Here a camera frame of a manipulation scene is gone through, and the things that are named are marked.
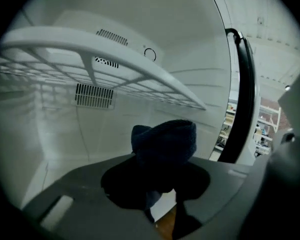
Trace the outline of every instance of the vent grille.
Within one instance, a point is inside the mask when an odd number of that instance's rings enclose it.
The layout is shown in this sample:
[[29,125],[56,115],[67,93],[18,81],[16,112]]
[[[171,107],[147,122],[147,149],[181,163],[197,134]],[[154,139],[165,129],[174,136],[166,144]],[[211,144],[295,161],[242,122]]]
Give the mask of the vent grille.
[[114,90],[112,89],[81,83],[76,85],[74,100],[76,101],[77,106],[113,109],[113,98]]
[[114,67],[114,68],[119,68],[119,64],[118,63],[115,63],[113,61],[110,61],[110,60],[106,60],[104,58],[99,58],[99,57],[95,57],[95,61],[96,62],[99,62],[100,64],[106,64],[110,67]]
[[123,46],[127,46],[128,45],[128,40],[120,35],[117,35],[115,33],[112,33],[110,31],[101,29],[100,31],[98,31],[96,33],[96,35],[100,36],[100,37],[104,37],[104,38],[108,38],[112,41],[115,41]]

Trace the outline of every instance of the wooden floor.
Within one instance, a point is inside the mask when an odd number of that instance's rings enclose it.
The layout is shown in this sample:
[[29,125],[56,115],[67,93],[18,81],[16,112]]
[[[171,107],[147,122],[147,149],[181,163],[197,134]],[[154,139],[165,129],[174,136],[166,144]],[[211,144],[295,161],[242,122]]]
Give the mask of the wooden floor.
[[165,240],[172,240],[172,232],[175,226],[177,206],[168,211],[161,219],[155,223],[155,227]]

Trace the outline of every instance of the air vent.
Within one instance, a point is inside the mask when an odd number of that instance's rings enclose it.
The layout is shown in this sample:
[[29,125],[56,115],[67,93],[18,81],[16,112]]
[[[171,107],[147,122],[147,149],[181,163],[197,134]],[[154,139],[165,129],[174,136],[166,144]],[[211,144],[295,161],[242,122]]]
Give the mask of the air vent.
[[78,83],[75,90],[76,105],[99,109],[114,108],[114,90]]
[[96,62],[99,62],[100,64],[106,64],[110,67],[114,67],[114,68],[119,68],[119,64],[118,63],[115,63],[113,61],[110,61],[110,60],[106,60],[104,58],[99,58],[99,57],[95,57],[95,61]]
[[128,45],[128,40],[120,35],[117,35],[115,33],[112,33],[110,31],[101,29],[100,31],[98,31],[96,33],[96,35],[100,36],[100,37],[104,37],[104,38],[108,38],[112,41],[115,41],[123,46],[127,46]]

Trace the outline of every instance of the vent slot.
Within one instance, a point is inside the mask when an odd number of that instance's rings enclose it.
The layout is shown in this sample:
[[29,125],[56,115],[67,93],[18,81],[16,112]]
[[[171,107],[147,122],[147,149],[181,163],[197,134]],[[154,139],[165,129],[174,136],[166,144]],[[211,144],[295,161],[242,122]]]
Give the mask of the vent slot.
[[96,33],[97,36],[103,37],[103,38],[108,38],[112,41],[115,41],[123,46],[127,46],[128,45],[128,40],[118,34],[112,33],[110,31],[101,29],[100,31],[98,31]]
[[94,59],[96,62],[100,63],[100,64],[105,64],[105,65],[108,65],[110,67],[114,67],[114,68],[119,68],[119,64],[118,63],[115,63],[113,61],[110,61],[110,60],[106,60],[104,58],[99,58],[99,57],[95,57]]
[[99,109],[113,109],[113,98],[113,89],[81,83],[78,83],[76,85],[74,100],[76,101],[77,106]]

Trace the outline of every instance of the brick wall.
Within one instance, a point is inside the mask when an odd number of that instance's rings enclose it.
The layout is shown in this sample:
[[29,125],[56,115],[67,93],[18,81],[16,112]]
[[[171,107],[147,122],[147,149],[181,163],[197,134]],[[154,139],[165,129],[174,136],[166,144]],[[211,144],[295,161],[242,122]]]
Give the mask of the brick wall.
[[[271,100],[266,99],[266,98],[261,98],[261,105],[265,106],[265,107],[270,107],[270,108],[275,109],[275,110],[278,110],[279,107],[280,107],[278,102],[271,101]],[[269,121],[269,119],[270,119],[270,117],[269,118],[267,118],[266,116],[263,116],[263,117],[267,121]],[[277,121],[278,121],[278,115],[274,114],[272,116],[272,120],[276,124]],[[280,123],[279,123],[278,130],[287,129],[287,128],[291,128],[291,125],[290,125],[285,113],[281,110]],[[270,130],[269,130],[269,137],[273,138],[274,135],[275,135],[275,131],[274,131],[273,127],[271,127]]]

